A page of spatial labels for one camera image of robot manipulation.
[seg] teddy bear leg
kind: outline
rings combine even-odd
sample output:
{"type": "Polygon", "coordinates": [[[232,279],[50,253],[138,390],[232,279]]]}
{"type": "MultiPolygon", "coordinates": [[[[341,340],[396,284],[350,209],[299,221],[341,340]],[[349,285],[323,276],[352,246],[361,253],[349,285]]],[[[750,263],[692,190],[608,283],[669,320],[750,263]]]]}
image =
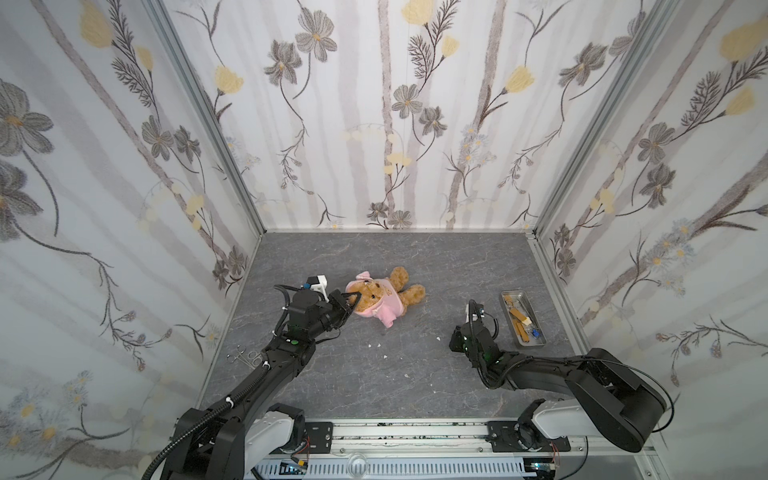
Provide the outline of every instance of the teddy bear leg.
{"type": "Polygon", "coordinates": [[[408,283],[408,272],[402,266],[396,266],[389,275],[389,282],[395,287],[395,291],[399,292],[408,283]]]}
{"type": "Polygon", "coordinates": [[[398,295],[403,306],[416,305],[417,303],[424,300],[424,297],[426,296],[426,290],[422,285],[413,285],[405,292],[398,293],[398,295]]]}

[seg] metal tray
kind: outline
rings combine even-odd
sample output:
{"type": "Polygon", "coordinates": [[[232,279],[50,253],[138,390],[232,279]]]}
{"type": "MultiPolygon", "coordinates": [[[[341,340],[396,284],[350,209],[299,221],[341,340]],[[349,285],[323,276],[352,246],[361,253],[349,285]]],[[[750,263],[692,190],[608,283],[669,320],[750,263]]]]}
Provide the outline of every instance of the metal tray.
{"type": "Polygon", "coordinates": [[[531,305],[531,301],[528,299],[528,295],[522,291],[522,290],[504,290],[502,294],[499,296],[499,300],[502,302],[502,310],[504,310],[504,315],[507,318],[507,324],[509,325],[509,330],[514,333],[515,338],[518,341],[518,345],[521,347],[527,347],[527,346],[542,346],[547,344],[547,337],[544,334],[544,330],[541,329],[541,325],[539,325],[538,319],[536,318],[536,314],[533,311],[533,306],[531,305]],[[520,310],[520,313],[523,315],[526,315],[528,318],[531,319],[533,322],[533,327],[536,328],[541,335],[539,335],[538,338],[534,337],[533,335],[528,336],[528,341],[524,342],[523,339],[520,337],[520,335],[515,330],[515,325],[513,323],[513,316],[509,312],[509,307],[514,306],[516,309],[520,310]]]}

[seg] floral wallpaper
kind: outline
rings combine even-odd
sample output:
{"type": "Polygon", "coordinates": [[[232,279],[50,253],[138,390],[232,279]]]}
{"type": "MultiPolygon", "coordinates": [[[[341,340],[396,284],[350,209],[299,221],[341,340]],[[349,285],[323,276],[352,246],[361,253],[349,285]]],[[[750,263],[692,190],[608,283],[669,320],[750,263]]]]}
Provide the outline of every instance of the floral wallpaper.
{"type": "Polygon", "coordinates": [[[0,5],[0,463],[138,478],[257,237],[141,4],[0,5]]]}
{"type": "Polygon", "coordinates": [[[592,345],[676,399],[677,479],[768,466],[767,102],[768,8],[681,2],[541,232],[592,345]]]}
{"type": "Polygon", "coordinates": [[[268,228],[531,229],[652,2],[165,0],[268,228]]]}

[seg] teddy bear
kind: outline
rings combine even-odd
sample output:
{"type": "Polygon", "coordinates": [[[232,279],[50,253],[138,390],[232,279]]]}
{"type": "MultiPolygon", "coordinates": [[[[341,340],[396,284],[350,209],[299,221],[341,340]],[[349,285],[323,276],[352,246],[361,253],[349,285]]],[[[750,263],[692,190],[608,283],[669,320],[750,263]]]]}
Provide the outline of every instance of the teddy bear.
{"type": "MultiPolygon", "coordinates": [[[[360,292],[361,298],[355,307],[360,316],[374,316],[382,321],[386,328],[392,326],[395,318],[406,313],[409,305],[416,305],[426,295],[422,285],[411,285],[406,291],[402,288],[408,283],[408,272],[402,266],[396,266],[389,278],[371,278],[369,272],[362,272],[357,280],[349,282],[347,293],[360,292]]],[[[353,302],[357,296],[351,296],[353,302]]]]}

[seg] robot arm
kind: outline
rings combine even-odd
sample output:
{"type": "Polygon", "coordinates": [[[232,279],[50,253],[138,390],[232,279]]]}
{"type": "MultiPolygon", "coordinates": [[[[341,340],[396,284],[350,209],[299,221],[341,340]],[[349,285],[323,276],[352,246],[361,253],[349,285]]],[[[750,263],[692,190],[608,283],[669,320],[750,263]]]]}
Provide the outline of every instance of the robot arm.
{"type": "Polygon", "coordinates": [[[273,338],[261,350],[261,368],[208,409],[187,410],[176,424],[171,444],[152,462],[143,480],[151,478],[163,459],[159,477],[163,480],[242,479],[247,469],[274,449],[295,452],[308,446],[301,410],[267,406],[310,362],[316,344],[323,341],[316,338],[344,325],[360,294],[327,293],[323,276],[310,277],[301,289],[275,288],[283,293],[285,306],[273,338]]]}
{"type": "Polygon", "coordinates": [[[467,322],[455,328],[450,348],[469,358],[486,387],[540,389],[575,397],[567,402],[537,401],[535,408],[529,407],[520,422],[535,431],[527,433],[521,446],[535,449],[548,443],[545,439],[599,432],[623,450],[642,449],[667,404],[630,367],[603,349],[567,358],[501,351],[483,326],[483,316],[483,305],[469,300],[467,322]]]}
{"type": "MultiPolygon", "coordinates": [[[[317,336],[343,326],[359,302],[359,293],[327,293],[324,280],[310,277],[301,289],[276,286],[285,306],[273,338],[261,351],[261,368],[208,409],[187,410],[171,443],[142,480],[150,480],[163,460],[158,477],[162,480],[241,480],[247,469],[275,449],[291,453],[310,448],[301,410],[266,406],[302,372],[316,345],[325,341],[317,336]]],[[[546,439],[564,435],[600,433],[620,448],[640,451],[667,406],[631,367],[602,349],[560,359],[501,351],[482,324],[482,305],[470,300],[468,312],[468,322],[456,327],[450,346],[469,358],[486,387],[543,389],[576,398],[529,406],[515,430],[521,449],[536,449],[546,445],[546,439]]]]}

